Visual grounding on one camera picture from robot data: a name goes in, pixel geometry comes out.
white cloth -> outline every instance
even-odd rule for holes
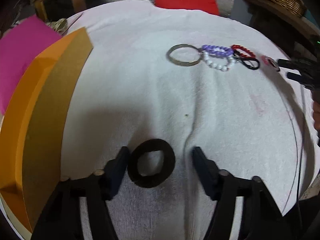
[[[308,90],[283,78],[284,70],[277,73],[262,61],[256,71],[236,63],[221,72],[204,62],[177,66],[165,56],[171,46],[189,43],[240,44],[257,55],[286,58],[264,35],[202,11],[167,10],[140,0],[89,9],[70,31],[83,26],[94,49],[70,103],[61,175],[86,177],[103,168],[121,146],[132,151],[150,138],[166,140],[176,155],[173,173],[155,188],[140,188],[125,174],[118,195],[107,202],[120,240],[204,237],[215,203],[204,194],[192,167],[193,146],[200,146],[207,158],[234,176],[260,176],[280,210],[287,212],[295,203],[297,188],[301,93],[308,114],[301,185],[309,186],[320,161],[313,144],[316,132]],[[175,56],[192,60],[195,52],[190,49]],[[237,239],[239,203],[230,239]],[[90,239],[83,202],[81,207]]]

red beaded bracelet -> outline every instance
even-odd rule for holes
[[[239,50],[242,50],[242,51],[246,52],[247,54],[249,54],[249,55],[246,55],[246,54],[240,53],[240,57],[242,57],[242,58],[249,58],[249,57],[256,58],[256,55],[252,51],[248,50],[247,48],[245,48],[243,46],[232,45],[231,48],[232,49],[239,49]]]

purple beaded bracelet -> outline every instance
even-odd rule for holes
[[[217,57],[229,57],[233,55],[233,49],[214,45],[203,45],[202,50],[207,51],[210,55]]]

white tablecloth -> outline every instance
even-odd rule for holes
[[[176,155],[173,173],[155,188],[140,188],[125,174],[118,195],[107,202],[120,240],[204,237],[215,203],[192,167],[193,146],[237,177],[260,176],[287,212],[297,189],[303,98],[307,126],[301,187],[309,186],[320,161],[308,90],[284,78],[283,69],[278,73],[263,64],[252,71],[237,63],[221,72],[204,62],[177,66],[165,56],[171,46],[189,43],[240,44],[258,56],[286,58],[264,35],[202,11],[167,10],[140,0],[89,9],[70,31],[83,26],[94,49],[70,103],[61,175],[86,177],[103,168],[121,146],[132,151],[150,138],[166,140]],[[195,57],[191,50],[175,55]],[[154,159],[146,158],[144,168]],[[240,202],[231,239],[237,239]],[[82,199],[83,229],[90,239],[84,204]]]

pink paper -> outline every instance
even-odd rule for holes
[[[5,113],[20,78],[43,50],[61,38],[35,15],[0,39],[0,111]]]

